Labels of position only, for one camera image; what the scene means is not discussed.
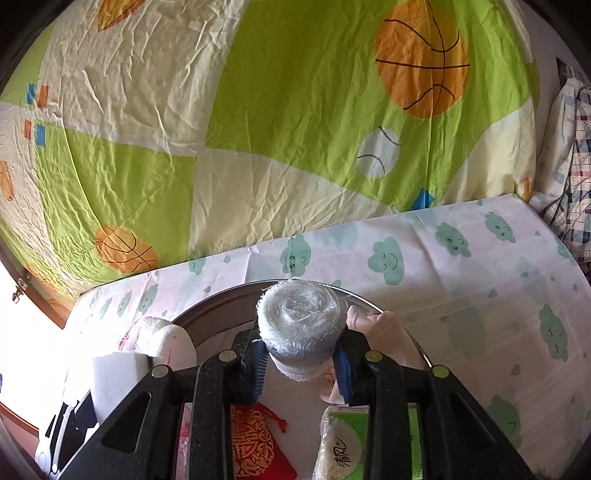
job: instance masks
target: smiling cloud print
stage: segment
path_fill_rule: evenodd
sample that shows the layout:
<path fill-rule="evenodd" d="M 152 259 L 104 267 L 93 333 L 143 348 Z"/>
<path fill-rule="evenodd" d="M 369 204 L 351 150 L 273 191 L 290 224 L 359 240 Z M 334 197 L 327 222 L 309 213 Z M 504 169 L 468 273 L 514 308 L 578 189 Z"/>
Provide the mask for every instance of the smiling cloud print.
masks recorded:
<path fill-rule="evenodd" d="M 312 250 L 304 239 L 304 235 L 296 235 L 287 241 L 287 248 L 281 252 L 279 261 L 283 265 L 283 273 L 291 273 L 301 277 L 306 273 L 310 263 Z"/>
<path fill-rule="evenodd" d="M 119 315 L 120 317 L 123 315 L 123 312 L 127 308 L 127 305 L 129 305 L 130 300 L 131 300 L 131 290 L 129 292 L 127 292 L 124 295 L 124 297 L 121 299 L 121 301 L 119 302 L 119 307 L 117 308 L 117 315 Z"/>
<path fill-rule="evenodd" d="M 148 309 L 154 303 L 154 300 L 156 299 L 157 294 L 158 294 L 158 285 L 157 284 L 152 285 L 148 290 L 146 290 L 146 292 L 142 296 L 142 299 L 139 301 L 139 310 L 141 313 L 143 313 L 144 315 L 147 313 Z"/>
<path fill-rule="evenodd" d="M 521 420 L 515 406 L 500 395 L 492 397 L 491 404 L 487 406 L 486 413 L 499 426 L 513 447 L 521 446 Z"/>
<path fill-rule="evenodd" d="M 466 237 L 464 237 L 458 229 L 447 223 L 437 225 L 435 238 L 437 239 L 437 242 L 439 242 L 441 246 L 447 248 L 447 251 L 454 257 L 458 255 L 463 255 L 464 257 L 472 256 L 468 249 L 468 240 L 466 240 Z"/>
<path fill-rule="evenodd" d="M 374 243 L 374 254 L 368 259 L 368 267 L 384 274 L 388 285 L 398 285 L 404 276 L 404 259 L 398 242 L 391 236 Z"/>
<path fill-rule="evenodd" d="M 513 230 L 509 224 L 503 220 L 502 217 L 497 215 L 495 212 L 488 212 L 485 215 L 485 225 L 501 242 L 509 242 L 514 244 L 515 237 L 513 236 Z"/>
<path fill-rule="evenodd" d="M 569 359 L 569 338 L 562 321 L 554 314 L 548 305 L 540 310 L 540 333 L 542 339 L 548 345 L 548 351 L 552 358 L 563 360 Z"/>

